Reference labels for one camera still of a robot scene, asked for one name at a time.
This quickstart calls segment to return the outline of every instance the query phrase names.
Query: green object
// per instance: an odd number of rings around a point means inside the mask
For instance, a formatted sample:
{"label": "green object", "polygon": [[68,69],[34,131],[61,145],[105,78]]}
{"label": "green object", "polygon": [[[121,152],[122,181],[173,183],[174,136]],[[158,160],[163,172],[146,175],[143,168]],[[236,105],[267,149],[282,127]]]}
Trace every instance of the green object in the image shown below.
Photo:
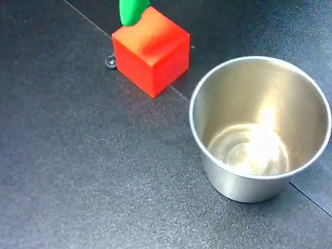
{"label": "green object", "polygon": [[136,24],[142,13],[149,7],[150,0],[120,0],[120,20],[124,26]]}

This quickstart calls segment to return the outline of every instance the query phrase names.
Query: red block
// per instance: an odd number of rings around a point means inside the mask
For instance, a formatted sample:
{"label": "red block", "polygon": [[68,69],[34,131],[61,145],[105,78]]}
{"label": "red block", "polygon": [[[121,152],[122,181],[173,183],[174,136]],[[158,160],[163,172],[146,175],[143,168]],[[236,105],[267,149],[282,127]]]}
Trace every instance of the red block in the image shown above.
{"label": "red block", "polygon": [[189,67],[190,35],[152,7],[112,35],[117,68],[151,97]]}

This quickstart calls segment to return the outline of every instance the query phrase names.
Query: metal cup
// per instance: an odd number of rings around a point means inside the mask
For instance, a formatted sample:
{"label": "metal cup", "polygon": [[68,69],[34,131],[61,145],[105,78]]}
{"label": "metal cup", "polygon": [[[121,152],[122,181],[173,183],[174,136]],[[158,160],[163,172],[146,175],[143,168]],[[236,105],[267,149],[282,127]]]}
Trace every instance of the metal cup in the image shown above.
{"label": "metal cup", "polygon": [[208,179],[240,202],[277,195],[322,154],[331,134],[330,107],[316,82],[268,57],[208,72],[193,92],[189,121]]}

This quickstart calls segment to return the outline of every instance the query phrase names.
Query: black surface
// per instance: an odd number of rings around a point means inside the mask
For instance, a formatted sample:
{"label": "black surface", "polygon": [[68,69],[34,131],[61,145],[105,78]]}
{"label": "black surface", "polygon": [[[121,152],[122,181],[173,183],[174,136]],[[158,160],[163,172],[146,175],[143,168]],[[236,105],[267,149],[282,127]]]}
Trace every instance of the black surface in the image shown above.
{"label": "black surface", "polygon": [[[106,33],[120,27],[118,0],[69,0]],[[191,34],[190,68],[173,86],[190,98],[199,79],[228,59],[262,55],[311,75],[332,103],[332,2],[154,0],[152,5]],[[332,214],[332,145],[292,183]]]}
{"label": "black surface", "polygon": [[172,89],[106,69],[109,37],[58,1],[6,2],[0,248],[331,248],[294,187],[258,205],[213,189]]}

